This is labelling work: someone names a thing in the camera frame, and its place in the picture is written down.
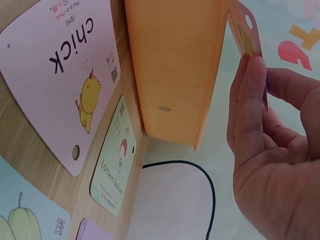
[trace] wooden surface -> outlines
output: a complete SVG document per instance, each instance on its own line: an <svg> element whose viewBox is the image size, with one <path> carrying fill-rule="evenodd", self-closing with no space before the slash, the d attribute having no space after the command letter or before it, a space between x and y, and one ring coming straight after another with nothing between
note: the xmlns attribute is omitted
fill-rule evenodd
<svg viewBox="0 0 320 240"><path fill-rule="evenodd" d="M0 32L36 0L0 0ZM121 78L106 108L79 176L72 176L54 157L33 129L13 99L0 76L0 155L23 177L51 200L69 212L68 240L75 240L83 218L89 218L113 235L126 239L133 210L140 170L148 138L144 134L129 47L123 0L111 0L113 26L121 65ZM89 186L113 112L121 95L125 95L137 151L118 217L114 217L89 194Z"/></svg>

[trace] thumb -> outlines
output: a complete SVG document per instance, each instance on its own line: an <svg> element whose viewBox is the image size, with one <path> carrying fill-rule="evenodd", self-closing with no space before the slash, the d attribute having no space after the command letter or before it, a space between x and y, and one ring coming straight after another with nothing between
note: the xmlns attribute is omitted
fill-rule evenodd
<svg viewBox="0 0 320 240"><path fill-rule="evenodd" d="M311 91L305 98L300 117L304 127L311 160L320 159L320 88Z"/></svg>

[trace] cartoon girl illustration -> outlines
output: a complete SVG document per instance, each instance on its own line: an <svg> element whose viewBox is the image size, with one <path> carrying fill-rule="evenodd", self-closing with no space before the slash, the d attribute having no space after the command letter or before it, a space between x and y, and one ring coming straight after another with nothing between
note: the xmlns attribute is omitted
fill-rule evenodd
<svg viewBox="0 0 320 240"><path fill-rule="evenodd" d="M123 164L123 160L125 159L126 154L127 154L127 147L128 147L127 139L123 139L121 142L121 145L120 145L119 162L116 165L116 169L118 170L119 175L121 173L121 167Z"/></svg>

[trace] word chick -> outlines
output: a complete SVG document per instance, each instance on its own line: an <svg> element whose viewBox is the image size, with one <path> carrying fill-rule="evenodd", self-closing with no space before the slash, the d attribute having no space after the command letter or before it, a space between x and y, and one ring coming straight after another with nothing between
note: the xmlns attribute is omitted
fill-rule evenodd
<svg viewBox="0 0 320 240"><path fill-rule="evenodd" d="M94 21L91 17L89 17L86 21L85 21L85 26L83 24L81 24L81 31L82 33L79 34L78 29L75 31L75 35L76 35L76 39L78 43L82 43L84 42L85 44L87 43L87 37L86 37L86 33L90 34L92 33L94 29ZM75 50L75 54L78 54L77 51L77 45L76 45L76 40L75 40L75 36L74 34L71 34L71 40L72 40L72 45L73 48ZM63 56L63 60L68 60L71 56L71 52L72 52L72 47L69 41L64 41L60 47L60 54L63 53L67 53ZM58 73L58 68L60 68L61 73L64 73L64 67L63 67L63 63L61 61L61 58L59 56L58 51L55 51L55 57L50 57L49 61L53 62L55 64L55 74Z"/></svg>

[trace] yellow chick illustration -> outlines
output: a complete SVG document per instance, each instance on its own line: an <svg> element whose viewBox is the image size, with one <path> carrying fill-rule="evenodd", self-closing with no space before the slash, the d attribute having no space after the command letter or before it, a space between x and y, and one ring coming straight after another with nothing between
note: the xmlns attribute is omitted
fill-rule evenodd
<svg viewBox="0 0 320 240"><path fill-rule="evenodd" d="M82 91L80 93L80 103L75 101L76 107L79 111L81 125L88 134L91 131L91 121L94 110L98 104L100 82L94 76L94 68L92 68L89 77L85 80Z"/></svg>

